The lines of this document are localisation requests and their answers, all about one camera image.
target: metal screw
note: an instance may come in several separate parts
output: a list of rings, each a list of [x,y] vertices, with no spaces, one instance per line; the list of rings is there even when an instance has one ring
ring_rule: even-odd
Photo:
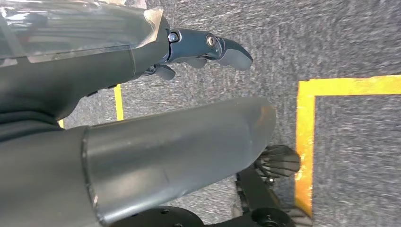
[[[212,35],[208,35],[206,37],[206,44],[208,45],[209,48],[214,48],[216,46],[216,39]]]
[[[178,41],[178,35],[176,33],[168,34],[168,41],[173,43]]]

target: robotic hand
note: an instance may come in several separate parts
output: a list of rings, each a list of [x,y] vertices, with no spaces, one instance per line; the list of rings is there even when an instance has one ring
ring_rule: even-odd
[[[167,66],[169,63],[185,62],[199,69],[211,60],[224,66],[231,65],[237,70],[247,70],[252,65],[251,55],[232,40],[188,29],[172,29],[168,33],[169,53],[147,69],[145,75],[156,73],[163,79],[172,79],[175,72]]]

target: yellow floor marking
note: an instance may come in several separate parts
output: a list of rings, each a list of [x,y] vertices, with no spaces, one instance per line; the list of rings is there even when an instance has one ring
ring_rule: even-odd
[[[312,79],[299,82],[296,112],[296,150],[301,168],[296,174],[296,205],[312,216],[314,119],[316,96],[401,95],[401,75],[364,79]]]
[[[64,128],[64,120],[59,120],[59,126]]]
[[[117,85],[114,88],[114,99],[115,99],[115,110],[117,113],[117,120],[124,120],[124,111],[122,109],[122,95],[121,95],[121,86]]]

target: transparent plastic film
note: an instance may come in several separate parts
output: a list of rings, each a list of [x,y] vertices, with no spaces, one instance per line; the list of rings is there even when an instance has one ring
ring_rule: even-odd
[[[156,40],[163,16],[95,0],[0,2],[0,67],[140,48]]]

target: gray carpet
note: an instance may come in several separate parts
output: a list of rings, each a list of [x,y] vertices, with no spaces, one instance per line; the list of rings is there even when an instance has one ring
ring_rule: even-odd
[[[209,63],[174,65],[177,76],[143,77],[122,85],[132,118],[238,96],[264,96],[277,108],[272,144],[295,147],[300,80],[370,77],[401,72],[399,0],[148,0],[171,27],[208,30],[234,39],[254,57],[249,71]],[[315,226],[398,226],[400,97],[318,98],[314,174]],[[115,120],[113,91],[84,98],[67,127]],[[293,181],[278,183],[286,204]],[[173,201],[205,223],[231,218],[233,180]]]

